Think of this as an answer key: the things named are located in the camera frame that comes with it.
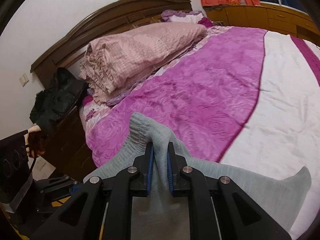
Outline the person's left hand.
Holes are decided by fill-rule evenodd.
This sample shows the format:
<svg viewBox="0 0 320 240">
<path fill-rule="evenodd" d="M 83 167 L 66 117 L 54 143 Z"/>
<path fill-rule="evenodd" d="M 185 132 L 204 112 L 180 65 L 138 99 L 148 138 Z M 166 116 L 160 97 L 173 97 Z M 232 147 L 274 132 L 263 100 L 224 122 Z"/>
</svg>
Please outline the person's left hand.
<svg viewBox="0 0 320 240">
<path fill-rule="evenodd" d="M 36 158 L 45 153 L 48 135 L 38 125 L 29 128 L 24 138 L 25 148 L 29 157 Z"/>
</svg>

